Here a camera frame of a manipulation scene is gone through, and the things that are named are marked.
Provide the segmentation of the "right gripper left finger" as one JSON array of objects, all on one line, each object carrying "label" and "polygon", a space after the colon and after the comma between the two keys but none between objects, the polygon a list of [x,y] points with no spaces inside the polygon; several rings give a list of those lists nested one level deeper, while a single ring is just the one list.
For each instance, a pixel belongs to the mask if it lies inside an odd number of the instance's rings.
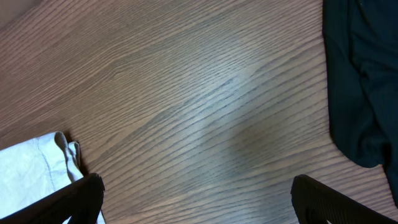
[{"label": "right gripper left finger", "polygon": [[104,191],[101,176],[92,173],[2,218],[1,223],[96,223]]}]

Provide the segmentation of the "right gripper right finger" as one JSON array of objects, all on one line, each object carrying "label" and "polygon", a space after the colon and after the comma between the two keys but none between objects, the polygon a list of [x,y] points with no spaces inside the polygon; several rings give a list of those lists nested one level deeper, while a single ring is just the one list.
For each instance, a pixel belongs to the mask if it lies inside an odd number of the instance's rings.
[{"label": "right gripper right finger", "polygon": [[300,224],[397,224],[307,175],[294,177],[290,193]]}]

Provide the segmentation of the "black garment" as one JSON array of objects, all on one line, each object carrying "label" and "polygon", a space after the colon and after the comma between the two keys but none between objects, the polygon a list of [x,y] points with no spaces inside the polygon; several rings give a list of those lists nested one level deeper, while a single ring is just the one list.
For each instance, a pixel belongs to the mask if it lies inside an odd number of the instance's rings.
[{"label": "black garment", "polygon": [[323,2],[330,135],[397,200],[397,0]]}]

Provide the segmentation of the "beige shorts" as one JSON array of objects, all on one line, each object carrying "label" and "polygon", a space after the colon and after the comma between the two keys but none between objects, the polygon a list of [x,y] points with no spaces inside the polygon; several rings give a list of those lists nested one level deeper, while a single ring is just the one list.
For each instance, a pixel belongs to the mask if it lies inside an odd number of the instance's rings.
[{"label": "beige shorts", "polygon": [[84,177],[79,144],[60,131],[1,150],[1,219]]}]

